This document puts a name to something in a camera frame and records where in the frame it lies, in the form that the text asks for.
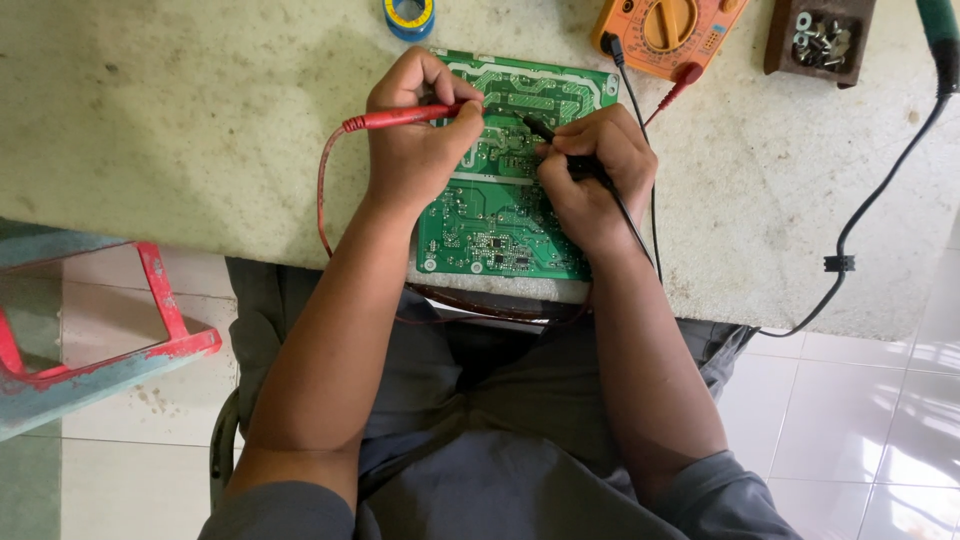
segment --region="gray pants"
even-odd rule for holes
[[[241,431],[260,386],[322,272],[228,258],[237,296],[230,325],[240,364]],[[397,314],[435,320],[437,311],[404,290]],[[749,327],[678,319],[690,353],[714,399],[753,333]],[[630,492],[604,412],[591,317],[547,329],[518,361],[495,369],[469,390],[457,390],[463,368],[450,352],[443,324],[394,322],[383,377],[360,456],[361,499],[407,463],[463,430],[509,430],[542,437],[594,474]]]

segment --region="workbench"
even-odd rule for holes
[[[721,56],[651,124],[678,316],[779,328],[806,316],[834,280],[823,256],[933,105],[913,2],[876,3],[859,84],[845,90],[762,74],[773,4],[752,0]],[[601,5],[439,0],[424,44],[614,71],[588,44]],[[374,0],[0,0],[0,215],[322,268],[322,146],[406,47]],[[632,81],[648,113],[671,86]],[[916,328],[960,201],[957,117],[951,103],[854,230],[856,272],[811,330]],[[334,244],[367,175],[366,137],[343,137],[326,174]],[[562,302],[586,291],[412,264],[408,279]]]

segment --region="green circuit board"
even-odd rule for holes
[[[556,128],[616,103],[617,75],[431,49],[486,96],[486,128],[444,192],[420,215],[421,272],[589,280],[587,260],[561,232],[537,182],[542,139],[513,114]],[[438,120],[445,125],[449,120]]]

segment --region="multimeter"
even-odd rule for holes
[[[748,0],[607,0],[590,41],[606,33],[623,44],[627,65],[674,83],[687,64],[707,68]]]

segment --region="solder wire spool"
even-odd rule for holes
[[[383,14],[390,31],[404,41],[420,41],[433,31],[433,0],[383,0]]]

